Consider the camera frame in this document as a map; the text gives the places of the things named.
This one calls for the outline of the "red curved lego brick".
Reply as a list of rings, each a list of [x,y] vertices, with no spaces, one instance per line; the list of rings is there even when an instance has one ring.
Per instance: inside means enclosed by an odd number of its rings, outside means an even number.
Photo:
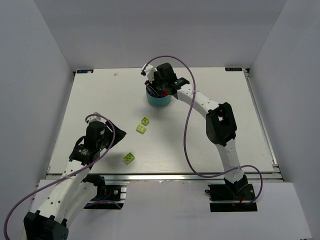
[[[169,95],[168,92],[164,91],[164,92],[161,94],[161,97],[162,97],[162,98],[165,98],[165,97],[168,96],[168,95]]]

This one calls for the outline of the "lime lego brick studs up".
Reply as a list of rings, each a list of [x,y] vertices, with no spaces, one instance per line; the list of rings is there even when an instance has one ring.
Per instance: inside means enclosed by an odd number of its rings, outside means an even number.
[[[140,125],[140,124],[136,127],[136,131],[140,134],[144,134],[146,132],[146,130],[147,129],[143,125]]]

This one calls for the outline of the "lime lego brick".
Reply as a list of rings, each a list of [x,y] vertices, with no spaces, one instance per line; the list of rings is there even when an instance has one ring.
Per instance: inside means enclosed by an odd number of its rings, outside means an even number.
[[[144,126],[147,126],[149,124],[149,119],[146,118],[146,117],[143,117],[143,119],[141,120],[141,123],[144,125]]]
[[[134,159],[135,159],[135,156],[131,152],[129,152],[123,157],[123,161],[125,162],[126,165],[131,163]]]

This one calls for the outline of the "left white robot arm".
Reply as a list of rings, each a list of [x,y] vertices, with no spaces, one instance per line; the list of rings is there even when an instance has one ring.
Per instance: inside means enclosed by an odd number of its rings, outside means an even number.
[[[28,240],[65,240],[77,215],[93,199],[106,193],[104,177],[90,171],[102,155],[120,142],[126,132],[99,118],[87,121],[86,132],[75,143],[60,179],[43,204],[24,219]]]

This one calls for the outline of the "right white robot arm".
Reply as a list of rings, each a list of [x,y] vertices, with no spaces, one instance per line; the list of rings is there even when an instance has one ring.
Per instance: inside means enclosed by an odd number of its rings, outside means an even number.
[[[159,97],[166,92],[204,117],[206,136],[216,146],[222,162],[224,182],[234,196],[239,195],[247,187],[248,180],[236,150],[237,125],[231,105],[217,103],[197,91],[194,83],[178,78],[169,63],[157,67],[145,64],[141,75],[147,77],[145,85],[150,93]]]

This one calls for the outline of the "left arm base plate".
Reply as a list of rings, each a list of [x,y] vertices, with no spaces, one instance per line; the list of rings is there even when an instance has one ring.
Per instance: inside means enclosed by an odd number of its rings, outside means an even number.
[[[104,189],[89,203],[86,210],[120,210],[126,199],[127,182],[106,181]]]

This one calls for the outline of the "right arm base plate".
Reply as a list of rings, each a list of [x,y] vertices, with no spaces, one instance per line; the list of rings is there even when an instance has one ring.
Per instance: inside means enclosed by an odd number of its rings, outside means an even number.
[[[252,184],[249,184],[238,195],[225,184],[211,184],[204,192],[209,197],[211,213],[240,213],[257,212],[258,207],[255,202],[250,203],[256,197]]]

